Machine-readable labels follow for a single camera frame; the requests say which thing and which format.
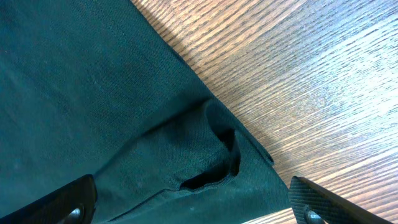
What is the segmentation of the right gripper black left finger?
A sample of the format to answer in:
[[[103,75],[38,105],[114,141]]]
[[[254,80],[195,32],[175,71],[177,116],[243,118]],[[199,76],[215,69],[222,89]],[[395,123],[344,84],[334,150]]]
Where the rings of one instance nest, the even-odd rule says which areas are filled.
[[[86,174],[1,218],[1,223],[90,224],[98,198],[94,177]]]

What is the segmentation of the black t-shirt with logo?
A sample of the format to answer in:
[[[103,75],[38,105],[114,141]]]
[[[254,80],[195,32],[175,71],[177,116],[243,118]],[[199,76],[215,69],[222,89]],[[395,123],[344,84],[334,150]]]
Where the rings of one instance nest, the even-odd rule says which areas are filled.
[[[93,174],[95,223],[243,223],[272,165],[133,3],[1,2],[1,215]]]

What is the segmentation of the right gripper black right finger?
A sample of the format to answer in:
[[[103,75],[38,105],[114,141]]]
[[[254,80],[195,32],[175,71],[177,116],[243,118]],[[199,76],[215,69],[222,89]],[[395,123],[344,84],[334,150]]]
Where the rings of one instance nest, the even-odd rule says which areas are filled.
[[[392,224],[304,177],[292,177],[289,201],[301,224]]]

